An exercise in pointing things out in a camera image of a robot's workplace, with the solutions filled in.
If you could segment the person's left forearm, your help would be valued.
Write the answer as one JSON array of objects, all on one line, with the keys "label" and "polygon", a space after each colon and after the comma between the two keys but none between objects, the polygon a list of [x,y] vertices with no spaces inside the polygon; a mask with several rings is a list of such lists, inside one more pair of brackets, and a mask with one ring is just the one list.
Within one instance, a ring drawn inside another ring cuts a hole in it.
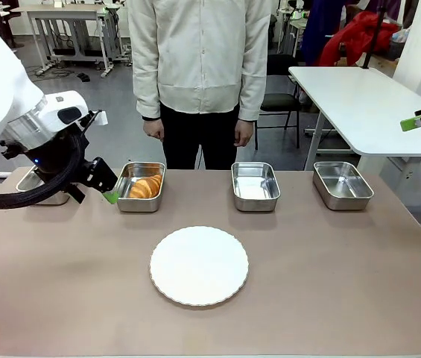
[{"label": "person's left forearm", "polygon": [[267,63],[268,53],[265,48],[244,55],[239,95],[240,120],[254,122],[259,117],[266,89]]}]

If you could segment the background robot workstation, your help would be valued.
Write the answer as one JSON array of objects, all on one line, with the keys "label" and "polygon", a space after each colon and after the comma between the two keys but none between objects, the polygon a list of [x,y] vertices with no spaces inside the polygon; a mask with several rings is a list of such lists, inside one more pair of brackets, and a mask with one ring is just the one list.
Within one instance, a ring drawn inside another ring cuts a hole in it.
[{"label": "background robot workstation", "polygon": [[276,9],[276,15],[281,16],[276,50],[278,54],[296,56],[307,24],[305,1],[309,0],[279,0]]}]

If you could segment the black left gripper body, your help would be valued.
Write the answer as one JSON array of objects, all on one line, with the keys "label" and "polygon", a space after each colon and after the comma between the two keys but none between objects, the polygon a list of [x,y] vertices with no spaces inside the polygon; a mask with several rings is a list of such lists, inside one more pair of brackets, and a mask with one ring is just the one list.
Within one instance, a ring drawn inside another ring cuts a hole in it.
[{"label": "black left gripper body", "polygon": [[81,183],[99,192],[112,191],[117,180],[115,172],[101,157],[96,157],[92,161],[86,160],[81,166]]}]

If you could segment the red jacket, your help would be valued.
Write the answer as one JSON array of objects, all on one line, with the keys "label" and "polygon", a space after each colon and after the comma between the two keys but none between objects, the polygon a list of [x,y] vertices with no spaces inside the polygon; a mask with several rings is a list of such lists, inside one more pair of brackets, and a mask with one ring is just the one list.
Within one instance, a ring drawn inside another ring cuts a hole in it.
[{"label": "red jacket", "polygon": [[378,24],[379,15],[362,11],[323,47],[317,66],[335,66],[342,57],[354,66],[363,53],[368,54]]}]

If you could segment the person in cream shirt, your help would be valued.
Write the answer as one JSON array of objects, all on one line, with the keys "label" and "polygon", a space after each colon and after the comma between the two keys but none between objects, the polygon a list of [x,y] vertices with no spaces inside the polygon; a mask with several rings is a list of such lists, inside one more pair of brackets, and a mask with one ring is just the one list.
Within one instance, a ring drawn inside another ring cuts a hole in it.
[{"label": "person in cream shirt", "polygon": [[272,0],[127,0],[131,48],[153,52],[169,169],[235,162],[244,55],[268,52]]}]

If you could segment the person's right forearm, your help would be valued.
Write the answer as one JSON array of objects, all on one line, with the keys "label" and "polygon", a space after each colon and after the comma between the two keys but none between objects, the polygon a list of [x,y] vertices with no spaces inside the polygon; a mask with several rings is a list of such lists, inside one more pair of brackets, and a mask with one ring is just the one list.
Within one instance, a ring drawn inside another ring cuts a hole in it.
[{"label": "person's right forearm", "polygon": [[157,84],[158,60],[153,52],[132,50],[133,91],[136,109],[145,117],[159,118],[160,103]]}]

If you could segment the grey background workbench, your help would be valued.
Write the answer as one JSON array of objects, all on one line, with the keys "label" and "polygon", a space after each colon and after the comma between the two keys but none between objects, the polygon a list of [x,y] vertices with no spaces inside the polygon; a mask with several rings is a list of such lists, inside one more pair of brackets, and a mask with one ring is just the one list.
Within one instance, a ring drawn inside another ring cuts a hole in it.
[{"label": "grey background workbench", "polygon": [[56,0],[53,4],[18,7],[31,27],[40,66],[55,61],[92,62],[105,78],[114,62],[126,61],[119,28],[121,2],[92,4]]}]

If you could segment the black folding chair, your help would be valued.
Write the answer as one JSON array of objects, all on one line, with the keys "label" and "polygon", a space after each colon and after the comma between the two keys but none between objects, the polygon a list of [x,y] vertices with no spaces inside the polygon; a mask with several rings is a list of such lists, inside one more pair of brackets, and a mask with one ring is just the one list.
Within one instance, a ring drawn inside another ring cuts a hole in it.
[{"label": "black folding chair", "polygon": [[[297,60],[290,54],[269,54],[267,60],[266,75],[288,77],[289,68],[298,66]],[[285,131],[289,128],[295,129],[296,148],[300,148],[300,111],[302,105],[297,98],[298,85],[294,85],[294,93],[266,93],[262,105],[260,107],[262,116],[272,116],[286,114],[284,125],[259,126],[254,125],[254,143],[255,150],[259,149],[259,129],[278,129],[283,128]]]}]

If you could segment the blue garment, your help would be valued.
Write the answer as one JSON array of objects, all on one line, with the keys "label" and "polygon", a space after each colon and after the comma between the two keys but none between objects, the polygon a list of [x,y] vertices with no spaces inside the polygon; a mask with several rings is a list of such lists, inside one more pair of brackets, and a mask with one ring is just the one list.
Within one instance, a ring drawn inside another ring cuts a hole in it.
[{"label": "blue garment", "polygon": [[306,29],[301,42],[301,52],[307,66],[315,66],[329,35],[339,31],[345,19],[346,0],[313,0]]}]

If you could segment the wide shallow steel tray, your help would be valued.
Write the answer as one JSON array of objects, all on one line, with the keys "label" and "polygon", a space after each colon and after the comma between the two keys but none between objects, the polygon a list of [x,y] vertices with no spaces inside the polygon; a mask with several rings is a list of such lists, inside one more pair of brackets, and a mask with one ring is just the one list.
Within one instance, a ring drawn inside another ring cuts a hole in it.
[{"label": "wide shallow steel tray", "polygon": [[333,211],[364,210],[374,191],[353,164],[314,163],[313,183],[323,203]]}]

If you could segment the purple garment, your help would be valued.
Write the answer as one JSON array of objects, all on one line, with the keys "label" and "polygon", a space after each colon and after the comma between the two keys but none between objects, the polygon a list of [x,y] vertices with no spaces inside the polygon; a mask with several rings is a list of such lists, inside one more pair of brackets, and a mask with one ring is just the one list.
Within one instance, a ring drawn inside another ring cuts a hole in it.
[{"label": "purple garment", "polygon": [[399,24],[404,22],[417,9],[419,0],[347,0],[346,2],[346,23],[349,23],[359,12],[368,10],[377,13],[384,5],[386,16]]}]

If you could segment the golden croissant bread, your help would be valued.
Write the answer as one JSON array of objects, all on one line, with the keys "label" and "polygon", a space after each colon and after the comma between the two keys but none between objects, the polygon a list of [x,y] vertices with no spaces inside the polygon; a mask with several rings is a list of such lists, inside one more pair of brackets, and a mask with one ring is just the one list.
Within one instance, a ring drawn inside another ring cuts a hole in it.
[{"label": "golden croissant bread", "polygon": [[162,186],[162,175],[138,179],[128,194],[133,199],[151,199],[158,196]]}]

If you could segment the small steel container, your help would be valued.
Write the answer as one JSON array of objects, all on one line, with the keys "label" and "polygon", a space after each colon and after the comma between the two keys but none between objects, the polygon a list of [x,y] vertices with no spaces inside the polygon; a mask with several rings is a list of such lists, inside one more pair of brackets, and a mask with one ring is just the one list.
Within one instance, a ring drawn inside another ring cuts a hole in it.
[{"label": "small steel container", "polygon": [[[27,174],[17,183],[16,191],[17,192],[27,192],[32,189],[36,189],[39,186],[42,186],[44,182],[35,172],[36,166],[33,166]],[[67,203],[70,199],[68,193],[58,192],[57,194],[37,203],[36,205],[41,206],[60,206]]]}]

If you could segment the person's right hand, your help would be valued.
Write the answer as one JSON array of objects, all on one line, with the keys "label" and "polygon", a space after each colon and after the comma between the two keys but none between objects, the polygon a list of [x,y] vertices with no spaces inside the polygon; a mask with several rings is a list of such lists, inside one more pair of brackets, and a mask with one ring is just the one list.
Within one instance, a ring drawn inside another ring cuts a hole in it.
[{"label": "person's right hand", "polygon": [[149,137],[158,139],[160,142],[164,140],[165,132],[161,119],[144,120],[143,130]]}]

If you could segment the black stand pole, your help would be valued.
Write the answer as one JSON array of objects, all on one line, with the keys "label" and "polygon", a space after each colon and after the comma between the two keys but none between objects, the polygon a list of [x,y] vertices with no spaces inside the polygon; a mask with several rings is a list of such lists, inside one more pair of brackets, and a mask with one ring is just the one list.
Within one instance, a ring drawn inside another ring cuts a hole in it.
[{"label": "black stand pole", "polygon": [[370,59],[371,59],[371,57],[373,55],[373,52],[375,50],[375,47],[376,47],[377,38],[378,38],[379,32],[380,32],[381,27],[382,27],[382,22],[384,20],[384,15],[386,13],[386,10],[387,10],[386,1],[385,0],[379,0],[379,2],[378,2],[377,23],[376,23],[376,26],[374,28],[373,37],[372,37],[371,42],[370,42],[369,51],[365,54],[365,57],[364,57],[363,66],[361,67],[362,69],[368,69],[369,68]]}]

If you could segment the white side table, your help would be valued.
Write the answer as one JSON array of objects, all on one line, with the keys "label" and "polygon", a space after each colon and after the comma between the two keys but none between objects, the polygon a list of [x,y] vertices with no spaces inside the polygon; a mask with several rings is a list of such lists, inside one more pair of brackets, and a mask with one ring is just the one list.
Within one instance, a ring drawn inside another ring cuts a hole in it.
[{"label": "white side table", "polygon": [[421,129],[400,122],[421,110],[421,96],[376,69],[292,66],[291,77],[320,111],[305,168],[311,170],[325,122],[362,157],[421,157]]}]

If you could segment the white scalloped plate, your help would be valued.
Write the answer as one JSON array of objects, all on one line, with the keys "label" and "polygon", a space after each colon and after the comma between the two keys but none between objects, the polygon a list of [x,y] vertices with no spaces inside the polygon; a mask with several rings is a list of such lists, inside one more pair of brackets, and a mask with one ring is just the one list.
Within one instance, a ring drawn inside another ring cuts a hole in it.
[{"label": "white scalloped plate", "polygon": [[235,295],[249,274],[241,242],[224,230],[185,227],[168,234],[152,252],[151,281],[166,298],[191,307],[220,304]]}]

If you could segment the person's left hand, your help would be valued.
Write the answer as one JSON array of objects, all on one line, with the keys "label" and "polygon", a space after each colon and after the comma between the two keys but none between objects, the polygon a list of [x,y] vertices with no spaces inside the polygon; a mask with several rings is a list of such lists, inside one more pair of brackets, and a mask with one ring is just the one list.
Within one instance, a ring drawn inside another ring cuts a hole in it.
[{"label": "person's left hand", "polygon": [[235,147],[244,147],[253,135],[253,123],[238,120],[235,126]]}]

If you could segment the deep steel container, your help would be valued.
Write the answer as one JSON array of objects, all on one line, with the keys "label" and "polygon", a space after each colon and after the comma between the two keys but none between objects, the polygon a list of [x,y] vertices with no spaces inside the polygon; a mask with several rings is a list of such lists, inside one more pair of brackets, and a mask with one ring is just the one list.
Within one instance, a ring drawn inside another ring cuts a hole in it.
[{"label": "deep steel container", "polygon": [[[116,192],[118,193],[117,205],[125,213],[154,213],[159,209],[165,178],[165,164],[153,162],[127,163],[118,177]],[[157,197],[151,199],[133,199],[128,194],[132,185],[141,178],[153,175],[162,175],[162,186]]]}]

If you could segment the medium steel container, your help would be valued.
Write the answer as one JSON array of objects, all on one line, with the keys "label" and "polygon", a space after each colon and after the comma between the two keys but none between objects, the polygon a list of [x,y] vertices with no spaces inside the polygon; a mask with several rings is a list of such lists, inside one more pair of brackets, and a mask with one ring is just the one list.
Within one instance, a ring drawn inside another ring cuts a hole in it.
[{"label": "medium steel container", "polygon": [[231,167],[235,208],[241,212],[270,213],[280,197],[273,167],[263,162],[237,162]]}]

